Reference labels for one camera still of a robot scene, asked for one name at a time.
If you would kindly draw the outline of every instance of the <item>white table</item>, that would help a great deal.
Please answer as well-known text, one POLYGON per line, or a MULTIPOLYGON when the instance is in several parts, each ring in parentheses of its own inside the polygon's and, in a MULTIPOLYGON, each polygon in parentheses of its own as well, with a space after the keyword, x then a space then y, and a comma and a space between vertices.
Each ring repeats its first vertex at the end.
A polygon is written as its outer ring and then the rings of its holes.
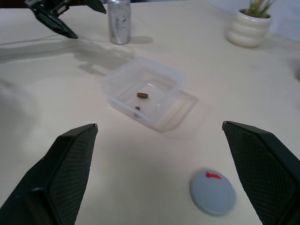
POLYGON ((230 16, 203 0, 138 3, 132 13, 132 42, 116 46, 106 15, 88 7, 61 17, 78 40, 55 35, 28 9, 0 9, 0 79, 10 85, 0 92, 0 204, 57 136, 97 123, 77 225, 261 224, 221 125, 273 132, 300 158, 299 44, 277 38, 258 49, 236 47, 223 37, 230 16), (171 138, 107 104, 103 78, 137 56, 185 75, 185 90, 208 112, 193 136, 171 138), (202 213, 190 198, 189 181, 204 168, 220 171, 236 190, 225 217, 202 213))

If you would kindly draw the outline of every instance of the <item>gray bottle cap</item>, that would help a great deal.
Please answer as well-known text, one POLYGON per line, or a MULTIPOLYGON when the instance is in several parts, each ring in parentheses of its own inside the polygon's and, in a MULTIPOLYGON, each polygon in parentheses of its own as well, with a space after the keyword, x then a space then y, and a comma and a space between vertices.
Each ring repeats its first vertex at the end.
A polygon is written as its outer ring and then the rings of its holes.
POLYGON ((222 216, 235 206, 236 195, 230 181, 216 171, 203 171, 192 180, 195 205, 210 215, 222 216))

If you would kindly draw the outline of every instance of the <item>red tab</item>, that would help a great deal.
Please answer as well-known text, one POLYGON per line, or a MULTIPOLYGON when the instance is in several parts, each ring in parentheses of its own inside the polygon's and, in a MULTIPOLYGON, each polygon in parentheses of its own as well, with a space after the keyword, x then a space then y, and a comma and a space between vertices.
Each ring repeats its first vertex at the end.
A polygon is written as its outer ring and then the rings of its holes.
POLYGON ((206 177, 208 178, 216 178, 216 179, 222 179, 219 175, 217 174, 214 174, 214 173, 209 173, 209 172, 206 172, 206 177))

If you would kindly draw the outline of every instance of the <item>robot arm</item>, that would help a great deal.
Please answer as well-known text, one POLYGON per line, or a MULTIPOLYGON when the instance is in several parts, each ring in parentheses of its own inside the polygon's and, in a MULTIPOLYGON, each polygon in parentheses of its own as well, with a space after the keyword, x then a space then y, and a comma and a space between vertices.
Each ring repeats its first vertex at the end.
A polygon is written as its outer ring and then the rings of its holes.
MULTIPOLYGON (((55 33, 68 38, 78 36, 58 17, 69 9, 71 0, 26 0, 25 3, 33 11, 36 18, 55 33)), ((95 11, 106 14, 100 0, 83 0, 83 3, 95 11)))

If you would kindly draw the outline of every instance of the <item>ceramic planter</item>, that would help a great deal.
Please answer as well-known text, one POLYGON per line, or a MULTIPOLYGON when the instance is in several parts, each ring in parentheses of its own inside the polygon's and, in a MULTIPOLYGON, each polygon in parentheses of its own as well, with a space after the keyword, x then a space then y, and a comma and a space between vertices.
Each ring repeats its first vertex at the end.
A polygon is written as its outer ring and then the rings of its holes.
POLYGON ((242 47, 256 47, 269 31, 272 17, 256 18, 243 14, 242 9, 237 12, 234 21, 226 32, 228 40, 242 47))

